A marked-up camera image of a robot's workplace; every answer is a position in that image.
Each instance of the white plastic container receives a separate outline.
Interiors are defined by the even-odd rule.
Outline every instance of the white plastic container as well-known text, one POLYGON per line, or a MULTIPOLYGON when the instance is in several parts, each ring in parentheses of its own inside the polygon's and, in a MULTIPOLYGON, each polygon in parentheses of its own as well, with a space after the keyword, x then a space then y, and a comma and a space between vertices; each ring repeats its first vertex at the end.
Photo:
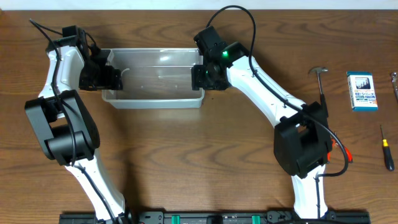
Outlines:
POLYGON ((199 108, 205 91, 192 90, 198 49, 112 49, 109 64, 122 71, 123 90, 103 90, 117 109, 199 108))

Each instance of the hammer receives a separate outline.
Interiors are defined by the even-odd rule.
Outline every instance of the hammer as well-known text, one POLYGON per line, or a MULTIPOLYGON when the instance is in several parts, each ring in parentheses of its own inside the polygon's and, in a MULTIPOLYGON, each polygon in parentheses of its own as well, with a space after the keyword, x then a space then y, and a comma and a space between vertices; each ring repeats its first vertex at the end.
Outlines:
POLYGON ((309 71, 308 74, 310 74, 312 72, 317 73, 319 90, 321 93, 321 107, 324 110, 324 112, 326 113, 326 117, 328 118, 329 117, 328 107, 326 106, 326 99, 325 99, 325 94, 323 94, 323 88, 322 88, 322 82, 321 82, 321 76, 320 76, 321 73, 328 72, 328 69, 326 67, 314 67, 314 68, 311 68, 311 70, 309 71))

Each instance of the hammer head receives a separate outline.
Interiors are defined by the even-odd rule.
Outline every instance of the hammer head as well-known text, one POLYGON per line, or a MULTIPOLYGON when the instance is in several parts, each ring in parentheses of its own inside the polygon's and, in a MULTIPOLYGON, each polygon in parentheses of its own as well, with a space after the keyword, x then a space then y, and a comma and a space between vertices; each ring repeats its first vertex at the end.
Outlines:
POLYGON ((328 69, 326 67, 313 67, 311 70, 308 72, 308 74, 316 72, 317 75, 323 72, 328 72, 328 69))

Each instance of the blue and white package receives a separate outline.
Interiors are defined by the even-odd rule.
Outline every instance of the blue and white package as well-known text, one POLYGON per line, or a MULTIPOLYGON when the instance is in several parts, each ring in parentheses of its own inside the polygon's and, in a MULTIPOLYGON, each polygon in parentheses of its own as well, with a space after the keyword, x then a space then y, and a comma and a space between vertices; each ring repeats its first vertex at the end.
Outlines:
POLYGON ((370 72, 347 72, 353 111, 377 111, 376 93, 370 72))

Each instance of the rectangular box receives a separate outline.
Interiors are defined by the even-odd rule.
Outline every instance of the rectangular box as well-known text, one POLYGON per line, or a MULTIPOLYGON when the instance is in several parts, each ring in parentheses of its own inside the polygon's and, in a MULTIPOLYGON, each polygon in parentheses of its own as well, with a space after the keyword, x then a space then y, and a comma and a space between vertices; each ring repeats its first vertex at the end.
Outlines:
POLYGON ((109 64, 122 71, 123 90, 103 90, 118 109, 199 108, 205 91, 192 90, 198 49, 112 49, 109 64))
POLYGON ((377 111, 372 73, 347 72, 347 78, 353 111, 377 111))

